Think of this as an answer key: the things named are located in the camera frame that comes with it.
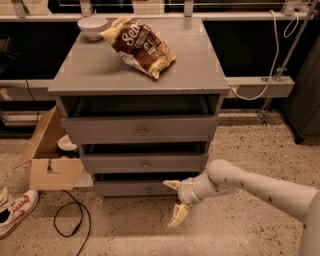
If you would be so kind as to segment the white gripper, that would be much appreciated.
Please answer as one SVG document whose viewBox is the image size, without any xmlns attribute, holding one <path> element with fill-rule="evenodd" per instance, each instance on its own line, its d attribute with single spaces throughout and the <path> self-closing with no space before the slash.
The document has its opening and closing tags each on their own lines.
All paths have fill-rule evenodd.
<svg viewBox="0 0 320 256">
<path fill-rule="evenodd" d="M 181 182 L 179 180 L 165 180 L 163 184 L 174 190 L 178 190 L 178 199 L 182 202 L 175 204 L 173 215 L 167 225 L 168 228 L 176 228 L 188 216 L 190 211 L 188 206 L 195 206 L 202 202 L 200 192 L 197 191 L 202 187 L 201 179 L 194 177 Z"/>
</svg>

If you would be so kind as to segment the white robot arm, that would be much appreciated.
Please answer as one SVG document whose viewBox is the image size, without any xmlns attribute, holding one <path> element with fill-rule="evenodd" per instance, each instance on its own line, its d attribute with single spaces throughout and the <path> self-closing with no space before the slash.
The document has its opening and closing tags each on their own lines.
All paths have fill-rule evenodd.
<svg viewBox="0 0 320 256">
<path fill-rule="evenodd" d="M 204 199 L 242 189 L 303 223 L 299 256 L 320 256 L 320 191 L 309 186 L 247 172 L 226 160 L 213 160 L 207 169 L 183 181 L 165 180 L 178 202 L 168 226 L 178 227 Z"/>
</svg>

